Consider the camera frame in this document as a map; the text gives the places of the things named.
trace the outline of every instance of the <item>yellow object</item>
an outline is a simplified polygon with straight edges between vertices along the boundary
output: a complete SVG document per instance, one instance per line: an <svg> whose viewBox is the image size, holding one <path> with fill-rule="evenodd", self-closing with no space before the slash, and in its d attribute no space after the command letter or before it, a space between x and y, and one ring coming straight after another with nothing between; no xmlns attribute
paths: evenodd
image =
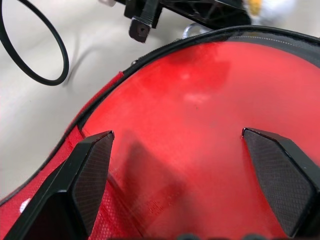
<svg viewBox="0 0 320 240"><path fill-rule="evenodd" d="M253 16L260 14L262 0L247 0L249 11Z"/></svg>

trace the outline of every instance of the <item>black mechanical part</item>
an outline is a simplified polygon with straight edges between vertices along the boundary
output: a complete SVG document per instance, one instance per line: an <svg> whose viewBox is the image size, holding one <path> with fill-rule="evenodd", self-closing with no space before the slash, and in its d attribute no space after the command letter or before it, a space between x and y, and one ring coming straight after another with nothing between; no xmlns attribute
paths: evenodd
<svg viewBox="0 0 320 240"><path fill-rule="evenodd" d="M167 8L210 29L250 25L242 0L116 0L125 5L124 16L132 19L129 35L146 41L157 26L162 8Z"/></svg>
<svg viewBox="0 0 320 240"><path fill-rule="evenodd" d="M320 233L320 168L290 139L254 128L242 131L255 173L289 237Z"/></svg>
<svg viewBox="0 0 320 240"><path fill-rule="evenodd" d="M5 240L85 240L105 191L114 134L79 142L43 182Z"/></svg>
<svg viewBox="0 0 320 240"><path fill-rule="evenodd" d="M159 0L146 0L140 16L133 16L129 28L129 35L138 42L145 43L150 29L154 24Z"/></svg>

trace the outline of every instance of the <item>carbon fiber texture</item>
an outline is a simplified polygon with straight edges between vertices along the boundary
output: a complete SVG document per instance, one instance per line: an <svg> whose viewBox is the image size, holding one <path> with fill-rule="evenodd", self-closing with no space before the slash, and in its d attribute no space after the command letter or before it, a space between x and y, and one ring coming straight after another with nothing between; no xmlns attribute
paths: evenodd
<svg viewBox="0 0 320 240"><path fill-rule="evenodd" d="M94 144L73 188L73 199L90 235L105 191L113 134Z"/></svg>
<svg viewBox="0 0 320 240"><path fill-rule="evenodd" d="M311 183L275 141L249 130L244 139L270 207L284 232L293 236L315 195Z"/></svg>

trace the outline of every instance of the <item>black cable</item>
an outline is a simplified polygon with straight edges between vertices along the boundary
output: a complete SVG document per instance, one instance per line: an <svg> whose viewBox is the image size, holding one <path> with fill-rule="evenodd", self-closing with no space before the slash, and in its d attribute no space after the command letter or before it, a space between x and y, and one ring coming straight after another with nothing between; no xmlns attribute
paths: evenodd
<svg viewBox="0 0 320 240"><path fill-rule="evenodd" d="M18 67L27 74L30 78L37 81L38 83L48 85L48 86L56 86L61 84L68 76L69 72L69 58L68 53L66 50L66 47L64 45L64 42L62 41L61 37L59 36L57 30L54 28L54 26L51 24L51 22L42 14L41 11L39 11L32 3L30 3L28 0L18 0L22 4L24 4L27 8L29 8L35 15L37 15L43 23L48 27L48 29L53 34L55 40L57 41L59 48L62 53L63 58L63 70L61 75L55 79L55 80L49 80L46 78L43 78L42 76L39 76L36 74L28 65L21 59L17 51L15 50L14 46L12 45L8 34L6 32L6 28L4 25L4 19L3 19L3 8L2 8L2 2L3 0L0 0L0 41L2 42L2 45L4 46L5 50L9 54L9 56L12 58L12 60L15 62L15 64L18 65Z"/></svg>

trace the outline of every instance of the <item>red fabric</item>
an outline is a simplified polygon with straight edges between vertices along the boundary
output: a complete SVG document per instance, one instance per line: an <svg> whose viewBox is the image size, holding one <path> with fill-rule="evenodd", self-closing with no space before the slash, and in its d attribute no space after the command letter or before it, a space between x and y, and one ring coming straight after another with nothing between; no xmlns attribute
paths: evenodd
<svg viewBox="0 0 320 240"><path fill-rule="evenodd" d="M272 47L199 44L132 75L82 131L114 131L109 177L144 237L284 237L242 128L288 137L320 166L319 76L318 67Z"/></svg>
<svg viewBox="0 0 320 240"><path fill-rule="evenodd" d="M94 95L87 104L77 114L81 114L92 102L94 102L101 94L103 94L108 88L110 88L116 81L123 76L122 72L119 72L108 84L106 84L96 95ZM5 204L0 206L0 239L3 239L10 228L13 226L17 218L20 216L20 206L28 198L32 198L47 176L52 173L72 152L76 144L83 140L82 134L79 132L78 127L75 127L69 136L65 139L65 142L58 150L56 155L50 160L50 162L44 167L44 169L25 186L19 193L12 197Z"/></svg>
<svg viewBox="0 0 320 240"><path fill-rule="evenodd" d="M89 240L141 237L127 210L108 181Z"/></svg>

